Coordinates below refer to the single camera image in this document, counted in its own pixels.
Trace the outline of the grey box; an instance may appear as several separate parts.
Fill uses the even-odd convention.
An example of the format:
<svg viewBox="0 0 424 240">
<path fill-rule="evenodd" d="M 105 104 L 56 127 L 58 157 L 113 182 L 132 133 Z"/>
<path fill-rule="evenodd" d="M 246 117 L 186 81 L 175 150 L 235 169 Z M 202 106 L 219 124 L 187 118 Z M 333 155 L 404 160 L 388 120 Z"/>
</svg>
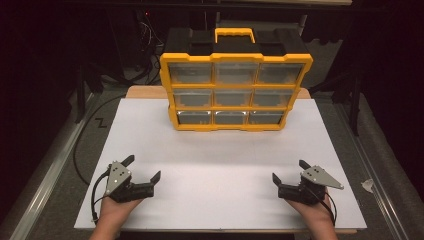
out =
<svg viewBox="0 0 424 240">
<path fill-rule="evenodd" d="M 271 31 L 277 28 L 295 29 L 302 34 L 306 14 L 290 13 L 224 13 L 216 14 L 216 27 L 252 28 L 255 31 Z"/>
</svg>

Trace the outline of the person's left hand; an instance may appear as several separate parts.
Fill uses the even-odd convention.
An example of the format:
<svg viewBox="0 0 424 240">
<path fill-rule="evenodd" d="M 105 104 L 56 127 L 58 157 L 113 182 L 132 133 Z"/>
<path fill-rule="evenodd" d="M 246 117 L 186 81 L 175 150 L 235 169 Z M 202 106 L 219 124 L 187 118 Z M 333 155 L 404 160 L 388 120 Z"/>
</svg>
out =
<svg viewBox="0 0 424 240">
<path fill-rule="evenodd" d="M 100 217 L 97 228 L 119 230 L 127 221 L 131 212 L 142 202 L 142 199 L 125 203 L 117 203 L 110 197 L 105 197 L 101 203 Z"/>
</svg>

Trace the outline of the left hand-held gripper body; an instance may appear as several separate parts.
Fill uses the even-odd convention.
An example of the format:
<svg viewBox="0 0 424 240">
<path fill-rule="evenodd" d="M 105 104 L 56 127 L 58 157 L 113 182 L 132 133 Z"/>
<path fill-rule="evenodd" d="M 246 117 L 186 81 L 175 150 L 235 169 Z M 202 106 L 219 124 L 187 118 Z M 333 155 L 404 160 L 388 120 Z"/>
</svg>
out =
<svg viewBox="0 0 424 240">
<path fill-rule="evenodd" d="M 113 162 L 110 166 L 105 195 L 117 203 L 125 203 L 154 196 L 153 182 L 135 184 L 131 182 L 131 171 L 123 164 Z"/>
</svg>

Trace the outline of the white board sheet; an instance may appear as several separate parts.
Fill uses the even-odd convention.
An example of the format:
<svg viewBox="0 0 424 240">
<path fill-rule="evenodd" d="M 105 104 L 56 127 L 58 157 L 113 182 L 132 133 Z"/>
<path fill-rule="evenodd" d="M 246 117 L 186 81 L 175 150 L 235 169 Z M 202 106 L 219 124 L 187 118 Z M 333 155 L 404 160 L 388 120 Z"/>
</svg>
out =
<svg viewBox="0 0 424 240">
<path fill-rule="evenodd" d="M 94 173 L 128 156 L 135 183 L 159 174 L 153 197 L 127 220 L 128 230 L 283 231 L 303 221 L 277 194 L 272 178 L 295 185 L 299 160 L 319 165 L 342 184 L 333 189 L 339 230 L 366 222 L 312 99 L 296 101 L 280 131 L 177 131 L 165 99 L 120 101 Z"/>
</svg>

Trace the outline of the black metal stand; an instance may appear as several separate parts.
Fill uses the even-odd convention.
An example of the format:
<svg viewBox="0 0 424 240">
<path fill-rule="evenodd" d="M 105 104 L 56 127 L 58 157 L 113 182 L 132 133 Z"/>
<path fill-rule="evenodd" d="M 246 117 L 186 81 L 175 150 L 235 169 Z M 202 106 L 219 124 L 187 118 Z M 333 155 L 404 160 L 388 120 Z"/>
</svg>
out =
<svg viewBox="0 0 424 240">
<path fill-rule="evenodd" d="M 95 63 L 89 62 L 80 65 L 76 75 L 76 98 L 77 98 L 77 117 L 75 122 L 80 123 L 86 113 L 86 91 L 85 87 L 90 89 L 91 93 L 102 93 L 103 85 L 101 83 L 100 68 Z"/>
<path fill-rule="evenodd" d="M 349 126 L 355 136 L 358 136 L 358 114 L 359 114 L 359 100 L 360 100 L 361 79 L 356 76 L 353 81 L 352 94 L 351 94 L 351 108 L 349 114 Z"/>
</svg>

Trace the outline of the person's right hand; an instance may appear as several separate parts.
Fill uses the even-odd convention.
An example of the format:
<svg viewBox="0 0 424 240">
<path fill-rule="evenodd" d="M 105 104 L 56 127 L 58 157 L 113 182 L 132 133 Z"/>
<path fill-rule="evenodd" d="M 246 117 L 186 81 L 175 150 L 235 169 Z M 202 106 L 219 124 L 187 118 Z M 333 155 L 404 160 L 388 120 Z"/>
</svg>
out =
<svg viewBox="0 0 424 240">
<path fill-rule="evenodd" d="M 314 233 L 334 229 L 333 217 L 328 209 L 331 207 L 328 197 L 325 197 L 323 202 L 324 204 L 305 205 L 287 200 L 287 203 L 301 215 L 308 229 Z"/>
</svg>

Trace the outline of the yellow and black organizer cabinet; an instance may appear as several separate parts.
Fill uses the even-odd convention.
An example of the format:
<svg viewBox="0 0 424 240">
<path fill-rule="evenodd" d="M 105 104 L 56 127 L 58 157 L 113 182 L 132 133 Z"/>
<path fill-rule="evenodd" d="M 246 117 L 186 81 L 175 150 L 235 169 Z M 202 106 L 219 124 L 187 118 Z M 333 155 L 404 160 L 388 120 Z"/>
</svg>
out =
<svg viewBox="0 0 424 240">
<path fill-rule="evenodd" d="M 179 124 L 173 102 L 169 65 L 171 63 L 301 63 L 295 93 L 282 122 L 278 125 L 219 125 Z M 300 93 L 300 85 L 310 70 L 313 58 L 295 29 L 277 28 L 271 31 L 255 31 L 251 28 L 216 28 L 192 30 L 173 28 L 169 31 L 165 48 L 160 57 L 160 78 L 165 88 L 170 121 L 177 130 L 212 131 L 244 130 L 264 131 L 284 128 L 289 112 Z"/>
</svg>

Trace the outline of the set of clear plastic drawers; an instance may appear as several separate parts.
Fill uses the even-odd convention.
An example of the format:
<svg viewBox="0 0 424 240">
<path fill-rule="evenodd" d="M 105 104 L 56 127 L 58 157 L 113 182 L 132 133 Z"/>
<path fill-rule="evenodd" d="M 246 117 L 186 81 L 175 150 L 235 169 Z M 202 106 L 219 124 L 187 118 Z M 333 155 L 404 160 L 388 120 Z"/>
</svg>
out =
<svg viewBox="0 0 424 240">
<path fill-rule="evenodd" d="M 171 63 L 178 123 L 278 125 L 302 70 L 301 63 Z"/>
</svg>

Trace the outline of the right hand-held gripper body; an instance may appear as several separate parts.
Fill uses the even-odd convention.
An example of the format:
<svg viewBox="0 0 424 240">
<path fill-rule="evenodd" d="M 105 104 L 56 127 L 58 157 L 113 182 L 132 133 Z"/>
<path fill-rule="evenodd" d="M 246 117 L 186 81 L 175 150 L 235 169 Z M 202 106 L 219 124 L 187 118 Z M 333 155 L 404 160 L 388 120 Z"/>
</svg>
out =
<svg viewBox="0 0 424 240">
<path fill-rule="evenodd" d="M 300 173 L 300 182 L 297 185 L 282 183 L 277 188 L 279 198 L 315 205 L 324 200 L 327 187 L 344 189 L 344 186 L 326 170 L 315 165 Z"/>
</svg>

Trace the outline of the metal floor rail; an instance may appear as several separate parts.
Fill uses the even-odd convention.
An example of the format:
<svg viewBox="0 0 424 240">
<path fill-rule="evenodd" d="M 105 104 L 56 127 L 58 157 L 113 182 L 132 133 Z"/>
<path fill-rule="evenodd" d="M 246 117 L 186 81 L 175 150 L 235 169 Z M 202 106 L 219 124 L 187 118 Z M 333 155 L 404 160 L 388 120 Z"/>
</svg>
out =
<svg viewBox="0 0 424 240">
<path fill-rule="evenodd" d="M 76 123 L 76 97 L 71 98 L 71 105 L 73 109 L 68 119 L 53 139 L 45 157 L 35 168 L 29 182 L 13 205 L 7 217 L 8 225 L 2 225 L 2 229 L 5 231 L 3 234 L 5 240 L 26 240 L 28 238 L 68 162 L 76 140 L 87 122 L 87 116 L 84 115 Z"/>
<path fill-rule="evenodd" d="M 353 144 L 356 155 L 356 162 L 360 165 L 361 173 L 364 180 L 359 182 L 361 189 L 367 194 L 373 196 L 374 202 L 377 205 L 379 214 L 384 218 L 385 226 L 388 229 L 391 240 L 408 240 L 404 228 L 399 221 L 398 214 L 394 208 L 393 202 L 382 185 L 381 178 L 377 174 L 377 168 L 374 168 L 371 163 L 371 158 L 366 153 L 365 146 L 362 144 L 358 136 L 355 136 L 349 126 L 348 114 L 342 105 L 335 106 L 337 116 L 340 118 L 343 129 L 347 132 L 350 142 Z M 373 193 L 365 191 L 361 183 L 367 179 L 374 181 Z"/>
</svg>

